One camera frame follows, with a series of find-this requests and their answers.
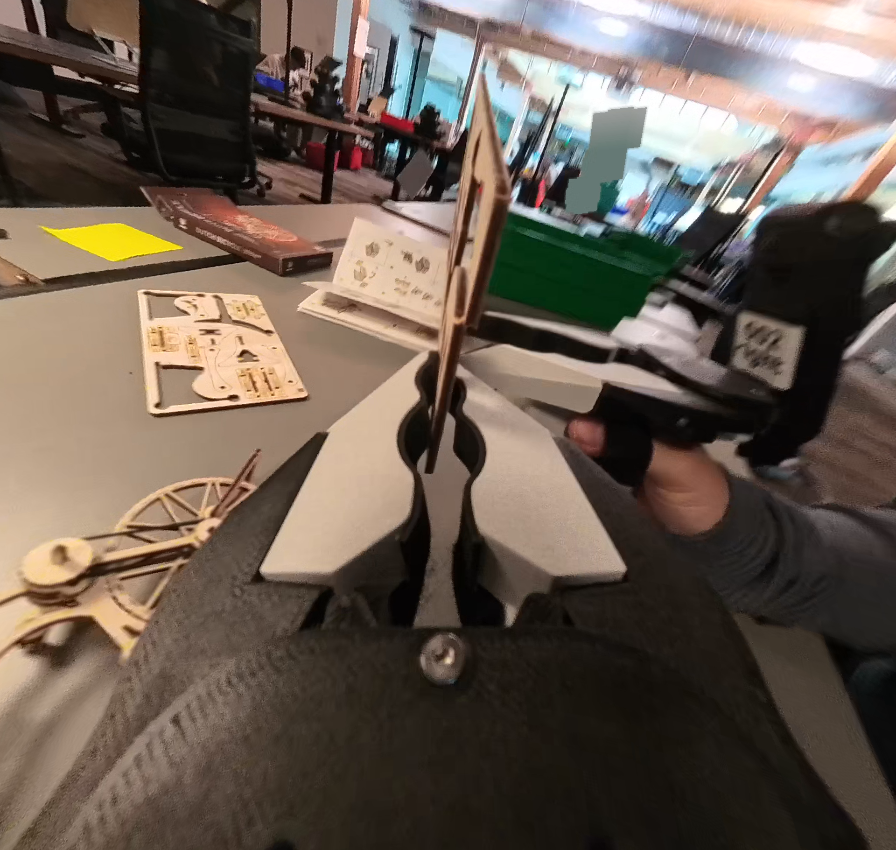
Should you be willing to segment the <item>white instruction booklet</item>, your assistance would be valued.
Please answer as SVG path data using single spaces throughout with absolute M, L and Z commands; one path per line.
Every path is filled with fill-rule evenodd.
M 447 248 L 356 218 L 330 282 L 307 282 L 300 313 L 434 351 L 447 286 Z

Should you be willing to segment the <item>black office chair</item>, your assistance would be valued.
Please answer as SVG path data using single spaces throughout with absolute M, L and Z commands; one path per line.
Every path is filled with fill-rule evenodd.
M 128 164 L 175 187 L 264 197 L 252 141 L 252 24 L 198 0 L 139 0 L 136 94 L 106 119 Z

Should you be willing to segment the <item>person's right forearm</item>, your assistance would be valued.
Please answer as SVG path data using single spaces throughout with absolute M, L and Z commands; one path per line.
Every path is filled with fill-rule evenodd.
M 731 477 L 722 520 L 667 542 L 729 609 L 867 653 L 895 649 L 895 511 L 805 506 Z

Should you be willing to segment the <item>dark wooden desk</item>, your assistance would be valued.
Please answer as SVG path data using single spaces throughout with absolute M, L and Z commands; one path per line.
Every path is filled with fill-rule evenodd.
M 58 97 L 79 100 L 90 112 L 102 111 L 106 89 L 139 83 L 139 69 L 121 60 L 81 46 L 53 40 L 15 27 L 1 26 L 1 81 L 43 95 L 45 114 L 30 116 L 75 139 L 84 133 L 64 119 Z

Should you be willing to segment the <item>yellow paper sheet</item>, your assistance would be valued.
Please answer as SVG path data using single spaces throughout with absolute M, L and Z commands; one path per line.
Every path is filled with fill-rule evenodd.
M 183 249 L 178 243 L 125 224 L 100 224 L 73 228 L 42 226 L 41 229 L 78 250 L 113 263 Z

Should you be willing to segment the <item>person's right hand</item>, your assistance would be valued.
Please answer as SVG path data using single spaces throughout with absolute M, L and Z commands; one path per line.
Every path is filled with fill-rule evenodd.
M 631 422 L 578 416 L 566 438 L 634 497 L 666 531 L 696 536 L 715 527 L 729 504 L 725 470 L 702 448 L 670 446 Z

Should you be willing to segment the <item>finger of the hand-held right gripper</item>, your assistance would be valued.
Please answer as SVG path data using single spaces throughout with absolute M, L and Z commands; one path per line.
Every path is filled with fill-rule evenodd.
M 633 364 L 633 348 L 598 330 L 544 318 L 488 311 L 476 326 L 476 337 L 526 351 L 566 356 L 594 364 Z
M 565 436 L 570 420 L 590 414 L 603 388 L 597 377 L 508 344 L 467 351 L 461 365 L 554 436 Z

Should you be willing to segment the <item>background work table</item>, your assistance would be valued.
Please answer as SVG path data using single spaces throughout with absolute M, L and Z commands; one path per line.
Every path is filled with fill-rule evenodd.
M 329 205 L 332 201 L 334 175 L 336 171 L 337 153 L 342 149 L 343 136 L 352 136 L 372 141 L 374 133 L 364 127 L 358 127 L 348 121 L 327 119 L 312 113 L 276 103 L 262 94 L 251 95 L 252 114 L 264 116 L 274 123 L 283 126 L 311 127 L 325 131 L 322 178 L 319 198 L 302 194 L 302 198 L 320 205 Z

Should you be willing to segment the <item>large wooden parts sheet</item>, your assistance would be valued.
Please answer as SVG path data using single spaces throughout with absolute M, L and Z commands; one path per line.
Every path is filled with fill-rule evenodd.
M 137 306 L 149 415 L 308 399 L 306 384 L 258 296 L 140 289 Z M 192 375 L 188 401 L 165 400 L 164 372 Z

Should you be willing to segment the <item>dark brown product box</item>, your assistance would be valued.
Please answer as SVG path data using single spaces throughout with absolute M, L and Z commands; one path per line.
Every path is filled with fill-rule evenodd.
M 208 189 L 142 186 L 141 193 L 173 228 L 277 276 L 327 269 L 332 250 L 250 214 Z

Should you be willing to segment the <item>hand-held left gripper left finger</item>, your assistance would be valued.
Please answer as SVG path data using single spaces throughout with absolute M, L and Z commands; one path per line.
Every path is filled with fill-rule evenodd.
M 412 626 L 429 559 L 420 459 L 429 445 L 420 353 L 315 437 L 317 451 L 260 567 L 267 581 L 360 594 Z

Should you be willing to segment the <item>beige board stand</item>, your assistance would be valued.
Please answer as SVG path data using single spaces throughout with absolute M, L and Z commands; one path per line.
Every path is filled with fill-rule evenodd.
M 66 0 L 65 18 L 69 27 L 111 52 L 121 46 L 128 60 L 139 53 L 139 0 Z

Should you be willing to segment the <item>small cut-out wooden parts sheet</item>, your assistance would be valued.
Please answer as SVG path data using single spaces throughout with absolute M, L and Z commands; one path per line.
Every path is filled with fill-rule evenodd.
M 476 84 L 447 260 L 425 472 L 433 473 L 454 392 L 462 345 L 481 318 L 511 201 L 511 177 L 487 78 Z

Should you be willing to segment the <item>green plastic crate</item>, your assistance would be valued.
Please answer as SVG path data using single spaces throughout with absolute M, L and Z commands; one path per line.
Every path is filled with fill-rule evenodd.
M 488 292 L 610 332 L 689 258 L 637 233 L 583 233 L 522 206 L 508 214 Z

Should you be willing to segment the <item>wooden wheel model assembly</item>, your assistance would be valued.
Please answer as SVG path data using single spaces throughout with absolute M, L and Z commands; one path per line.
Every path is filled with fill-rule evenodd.
M 2 606 L 28 605 L 1 655 L 35 653 L 67 625 L 96 626 L 126 662 L 173 577 L 256 489 L 262 451 L 233 477 L 166 485 L 136 502 L 105 533 L 42 542 L 26 553 Z

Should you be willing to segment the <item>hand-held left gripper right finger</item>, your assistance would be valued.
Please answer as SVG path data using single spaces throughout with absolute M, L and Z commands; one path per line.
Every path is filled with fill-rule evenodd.
M 463 366 L 450 413 L 468 472 L 452 579 L 461 624 L 504 627 L 526 600 L 622 581 L 626 565 L 554 437 Z

